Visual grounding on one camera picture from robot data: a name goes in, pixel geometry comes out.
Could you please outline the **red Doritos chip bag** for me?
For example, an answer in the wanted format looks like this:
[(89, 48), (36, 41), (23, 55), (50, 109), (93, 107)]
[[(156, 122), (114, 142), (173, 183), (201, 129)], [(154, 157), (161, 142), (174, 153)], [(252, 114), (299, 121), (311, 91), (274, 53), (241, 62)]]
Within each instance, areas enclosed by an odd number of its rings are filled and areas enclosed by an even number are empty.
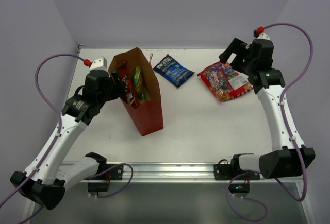
[(118, 66), (118, 73), (125, 86), (125, 96), (123, 99), (127, 104), (129, 104), (134, 109), (137, 109), (140, 106), (140, 101), (138, 98), (137, 91), (134, 88), (132, 79), (128, 75), (127, 62), (124, 61)]

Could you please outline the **red patterned snack bag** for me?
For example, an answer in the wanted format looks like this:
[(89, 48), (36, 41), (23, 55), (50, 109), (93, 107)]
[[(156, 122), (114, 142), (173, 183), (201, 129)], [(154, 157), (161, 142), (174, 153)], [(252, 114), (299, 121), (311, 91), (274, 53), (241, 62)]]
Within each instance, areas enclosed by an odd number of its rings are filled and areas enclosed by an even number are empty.
[(198, 76), (222, 102), (236, 99), (253, 89), (252, 85), (228, 63), (214, 63), (199, 72)]

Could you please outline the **red brown paper bag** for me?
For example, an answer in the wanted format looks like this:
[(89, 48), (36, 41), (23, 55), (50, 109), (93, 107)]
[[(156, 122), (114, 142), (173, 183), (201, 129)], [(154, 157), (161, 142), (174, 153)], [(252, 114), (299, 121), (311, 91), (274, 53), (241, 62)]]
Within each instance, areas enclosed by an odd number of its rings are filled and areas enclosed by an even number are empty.
[(108, 72), (118, 72), (118, 68), (122, 64), (126, 66), (129, 79), (133, 78), (135, 68), (137, 66), (141, 67), (142, 86), (146, 93), (146, 100), (140, 102), (140, 106), (135, 108), (128, 102), (125, 95), (121, 97), (121, 102), (136, 128), (142, 136), (163, 129), (159, 83), (152, 66), (147, 61), (142, 50), (136, 47), (125, 53), (115, 55), (110, 63)]

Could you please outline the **blue Kettle potato chips bag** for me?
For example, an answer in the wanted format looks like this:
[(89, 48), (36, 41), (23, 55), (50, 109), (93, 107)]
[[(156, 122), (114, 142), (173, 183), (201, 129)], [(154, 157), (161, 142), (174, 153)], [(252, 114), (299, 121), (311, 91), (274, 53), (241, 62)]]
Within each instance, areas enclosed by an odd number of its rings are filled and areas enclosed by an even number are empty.
[(160, 62), (154, 66), (153, 70), (159, 73), (176, 88), (181, 87), (194, 75), (193, 71), (183, 67), (169, 54), (161, 59)]

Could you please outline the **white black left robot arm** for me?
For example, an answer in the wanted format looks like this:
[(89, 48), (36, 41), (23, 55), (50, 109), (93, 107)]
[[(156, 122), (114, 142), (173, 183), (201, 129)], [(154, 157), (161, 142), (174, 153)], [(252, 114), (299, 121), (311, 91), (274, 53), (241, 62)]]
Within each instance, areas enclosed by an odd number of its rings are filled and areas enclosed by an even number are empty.
[(103, 105), (123, 96), (124, 92), (118, 72), (91, 70), (86, 75), (85, 84), (65, 102), (60, 122), (35, 160), (24, 171), (12, 174), (10, 182), (20, 194), (52, 210), (61, 202), (65, 192), (81, 180), (105, 177), (106, 158), (95, 152), (86, 154), (69, 170), (61, 168), (61, 164)]

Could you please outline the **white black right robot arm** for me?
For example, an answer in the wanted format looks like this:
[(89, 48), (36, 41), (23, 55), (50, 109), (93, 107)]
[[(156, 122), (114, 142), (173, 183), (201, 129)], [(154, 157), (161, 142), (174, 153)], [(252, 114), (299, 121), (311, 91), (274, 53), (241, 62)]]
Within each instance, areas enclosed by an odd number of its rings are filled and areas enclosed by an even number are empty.
[(229, 172), (236, 179), (243, 178), (248, 171), (260, 173), (266, 179), (302, 176), (316, 157), (314, 149), (305, 146), (295, 127), (284, 93), (283, 75), (272, 66), (273, 50), (273, 42), (269, 39), (257, 38), (247, 44), (234, 38), (219, 55), (222, 63), (226, 63), (232, 54), (236, 55), (230, 66), (248, 76), (248, 82), (262, 104), (271, 134), (271, 152), (233, 156)]

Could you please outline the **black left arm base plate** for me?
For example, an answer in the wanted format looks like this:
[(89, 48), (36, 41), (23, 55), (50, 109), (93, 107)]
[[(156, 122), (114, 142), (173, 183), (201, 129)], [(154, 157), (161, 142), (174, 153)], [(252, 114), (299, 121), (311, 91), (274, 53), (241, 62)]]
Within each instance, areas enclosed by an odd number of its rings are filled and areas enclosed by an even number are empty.
[(115, 166), (112, 170), (100, 175), (95, 176), (92, 175), (88, 177), (88, 180), (104, 180), (104, 181), (111, 181), (111, 180), (122, 180), (122, 174), (123, 174), (123, 165), (119, 164), (103, 164), (100, 166), (100, 168), (97, 170), (97, 174), (102, 173), (103, 171)]

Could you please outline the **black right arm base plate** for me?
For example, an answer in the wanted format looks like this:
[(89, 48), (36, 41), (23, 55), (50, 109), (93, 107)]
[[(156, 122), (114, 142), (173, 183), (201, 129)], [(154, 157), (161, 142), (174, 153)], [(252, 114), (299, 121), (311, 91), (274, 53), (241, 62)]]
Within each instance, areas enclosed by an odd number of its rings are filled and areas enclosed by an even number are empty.
[[(240, 169), (233, 169), (232, 164), (227, 159), (221, 159), (213, 165), (213, 174), (216, 181), (229, 181), (232, 178), (244, 173)], [(260, 175), (252, 173), (238, 177), (236, 180), (260, 180)]]

